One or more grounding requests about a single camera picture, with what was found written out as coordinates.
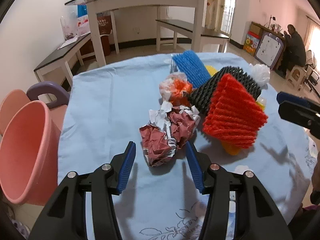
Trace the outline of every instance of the black baseboard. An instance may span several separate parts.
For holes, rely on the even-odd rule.
[[[172,38],[161,38],[161,41],[172,40]],[[177,43],[191,44],[191,39],[189,38],[178,38]],[[119,49],[127,49],[133,47],[156,45],[156,38],[136,40],[136,41],[125,41],[118,43]],[[110,45],[110,50],[115,51],[116,46],[114,44]]]
[[[172,40],[172,38],[161,38],[162,41],[166,40]],[[177,43],[184,43],[184,44],[191,44],[191,39],[189,38],[178,38]],[[127,49],[127,48],[132,48],[132,47],[139,47],[139,46],[147,46],[147,45],[156,45],[156,38],[153,39],[144,39],[144,40],[137,40],[137,41],[126,41],[126,42],[121,42],[118,44],[119,49]],[[110,45],[110,50],[115,51],[116,47],[114,44]],[[76,75],[79,68],[81,67],[79,61],[75,63],[73,68],[71,69],[72,75]],[[69,85],[68,80],[65,78],[62,85],[61,85],[66,91],[70,91],[71,87]]]
[[[229,42],[230,42],[232,45],[236,46],[237,48],[243,49],[243,45],[241,45],[240,43],[238,43],[238,42],[236,42],[236,41],[234,41],[234,40],[232,40],[232,39],[230,39]]]

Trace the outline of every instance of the curtain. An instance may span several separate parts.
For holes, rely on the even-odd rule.
[[[318,62],[316,71],[320,73],[320,26],[310,19],[308,19],[308,27],[306,36],[304,38],[304,45],[306,51],[311,50],[314,52]]]

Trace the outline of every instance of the man sitting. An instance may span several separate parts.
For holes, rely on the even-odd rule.
[[[293,25],[288,25],[288,32],[290,35],[284,31],[287,47],[284,51],[281,65],[276,71],[283,78],[287,74],[287,69],[292,70],[295,65],[305,66],[307,58],[303,40]]]

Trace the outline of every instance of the glass door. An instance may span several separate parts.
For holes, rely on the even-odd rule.
[[[220,28],[222,33],[230,35],[235,5],[236,0],[225,0]]]

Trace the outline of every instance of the purple handle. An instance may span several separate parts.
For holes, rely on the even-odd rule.
[[[69,93],[52,81],[39,82],[31,86],[27,91],[27,96],[31,101],[39,100],[38,96],[43,94],[53,94],[57,98],[56,101],[47,103],[49,109],[68,105],[69,103]]]

